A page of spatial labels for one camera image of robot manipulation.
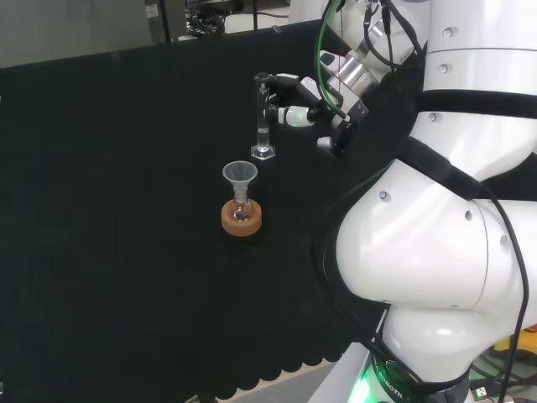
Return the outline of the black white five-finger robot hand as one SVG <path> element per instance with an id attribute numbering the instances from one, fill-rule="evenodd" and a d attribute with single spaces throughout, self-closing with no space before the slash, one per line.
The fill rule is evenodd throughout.
<path id="1" fill-rule="evenodd" d="M 326 123 L 331 131 L 317 139 L 318 149 L 342 157 L 357 125 L 367 116 L 362 99 L 347 87 L 340 92 L 308 76 L 270 74 L 265 117 L 270 123 L 290 128 L 309 128 Z"/>

